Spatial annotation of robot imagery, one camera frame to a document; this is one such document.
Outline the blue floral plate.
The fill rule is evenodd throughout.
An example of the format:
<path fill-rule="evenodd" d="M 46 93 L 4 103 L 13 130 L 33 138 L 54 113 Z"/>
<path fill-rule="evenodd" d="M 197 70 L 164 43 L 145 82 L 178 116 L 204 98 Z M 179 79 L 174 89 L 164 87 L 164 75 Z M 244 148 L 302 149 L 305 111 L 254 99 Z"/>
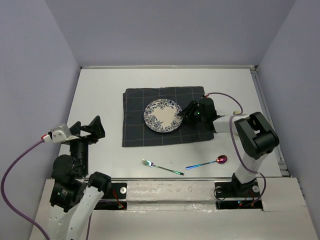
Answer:
<path fill-rule="evenodd" d="M 161 98 L 149 103 L 143 111 L 143 120 L 148 128 L 157 133 L 170 133 L 182 124 L 178 114 L 182 108 L 173 100 Z"/>

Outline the cream yellow mug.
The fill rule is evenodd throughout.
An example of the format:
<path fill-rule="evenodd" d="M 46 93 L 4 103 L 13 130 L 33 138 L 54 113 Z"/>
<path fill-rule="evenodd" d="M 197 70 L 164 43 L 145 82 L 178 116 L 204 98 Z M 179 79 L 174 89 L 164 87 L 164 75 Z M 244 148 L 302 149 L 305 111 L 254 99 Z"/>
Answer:
<path fill-rule="evenodd" d="M 242 113 L 241 111 L 236 110 L 236 111 L 234 111 L 234 112 L 232 113 L 232 115 L 233 115 L 233 116 L 242 116 L 243 113 Z"/>

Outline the dark plaid cloth napkin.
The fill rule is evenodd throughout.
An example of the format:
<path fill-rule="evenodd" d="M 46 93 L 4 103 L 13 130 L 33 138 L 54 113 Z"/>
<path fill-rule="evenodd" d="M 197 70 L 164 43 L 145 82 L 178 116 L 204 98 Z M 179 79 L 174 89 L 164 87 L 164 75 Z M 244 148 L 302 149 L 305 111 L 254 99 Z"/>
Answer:
<path fill-rule="evenodd" d="M 122 146 L 155 147 L 212 140 L 214 135 L 201 123 L 193 126 L 182 122 L 172 132 L 158 133 L 146 125 L 143 117 L 145 108 L 152 101 L 169 99 L 184 109 L 191 101 L 199 101 L 204 93 L 202 86 L 126 89 L 123 93 Z"/>

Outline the iridescent fork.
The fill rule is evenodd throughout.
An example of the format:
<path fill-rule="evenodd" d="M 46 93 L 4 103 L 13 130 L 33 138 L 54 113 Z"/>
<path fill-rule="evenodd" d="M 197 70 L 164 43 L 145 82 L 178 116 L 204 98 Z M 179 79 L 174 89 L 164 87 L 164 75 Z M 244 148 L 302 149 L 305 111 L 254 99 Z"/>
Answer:
<path fill-rule="evenodd" d="M 175 174 L 180 175 L 180 176 L 184 176 L 185 175 L 183 172 L 179 172 L 179 171 L 176 171 L 176 170 L 172 170 L 172 169 L 168 169 L 168 168 L 156 165 L 156 164 L 154 164 L 153 162 L 151 162 L 149 160 L 143 159 L 141 162 L 142 162 L 143 165 L 148 166 L 150 168 L 159 168 L 159 169 L 171 172 L 171 173 L 175 173 Z"/>

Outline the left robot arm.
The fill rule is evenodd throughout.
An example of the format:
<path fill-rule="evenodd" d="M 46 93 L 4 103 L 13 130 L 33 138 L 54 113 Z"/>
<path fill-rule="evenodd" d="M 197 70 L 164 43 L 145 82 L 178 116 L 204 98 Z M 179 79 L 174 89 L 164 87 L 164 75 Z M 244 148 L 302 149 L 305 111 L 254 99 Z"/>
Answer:
<path fill-rule="evenodd" d="M 69 153 L 58 156 L 52 166 L 54 185 L 49 200 L 49 239 L 80 239 L 98 202 L 110 194 L 110 176 L 97 171 L 89 175 L 89 145 L 104 137 L 105 130 L 98 115 L 88 125 L 81 125 L 80 121 L 71 127 L 61 124 L 42 137 L 45 142 L 69 146 Z M 88 182 L 83 182 L 88 175 Z"/>

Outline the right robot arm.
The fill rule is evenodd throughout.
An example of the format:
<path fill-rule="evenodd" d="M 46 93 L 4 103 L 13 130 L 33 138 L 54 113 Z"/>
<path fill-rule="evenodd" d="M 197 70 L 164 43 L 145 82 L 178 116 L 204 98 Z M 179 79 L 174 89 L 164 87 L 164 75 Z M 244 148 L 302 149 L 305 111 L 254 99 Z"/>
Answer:
<path fill-rule="evenodd" d="M 192 125 L 202 123 L 214 134 L 230 133 L 240 165 L 233 173 L 231 182 L 222 190 L 242 196 L 252 189 L 257 175 L 266 181 L 260 167 L 268 154 L 279 145 L 280 140 L 261 112 L 246 115 L 241 107 L 240 113 L 231 116 L 219 115 L 213 100 L 203 97 L 198 102 L 192 101 L 177 115 Z"/>

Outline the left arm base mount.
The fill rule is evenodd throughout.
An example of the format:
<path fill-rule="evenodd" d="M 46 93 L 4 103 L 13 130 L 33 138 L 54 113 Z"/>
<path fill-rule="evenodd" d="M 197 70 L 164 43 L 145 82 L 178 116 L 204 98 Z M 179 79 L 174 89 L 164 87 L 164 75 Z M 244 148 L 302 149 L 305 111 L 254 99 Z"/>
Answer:
<path fill-rule="evenodd" d="M 110 191 L 99 200 L 95 210 L 122 211 L 127 209 L 127 190 L 126 182 L 112 182 Z"/>

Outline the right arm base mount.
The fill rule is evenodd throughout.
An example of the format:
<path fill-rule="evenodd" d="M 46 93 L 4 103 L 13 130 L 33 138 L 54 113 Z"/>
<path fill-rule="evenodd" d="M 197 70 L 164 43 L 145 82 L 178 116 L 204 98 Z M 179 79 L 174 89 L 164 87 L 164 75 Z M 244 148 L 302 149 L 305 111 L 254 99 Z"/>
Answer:
<path fill-rule="evenodd" d="M 256 178 L 241 183 L 233 174 L 230 181 L 214 183 L 213 195 L 217 200 L 218 210 L 263 210 L 261 191 Z"/>

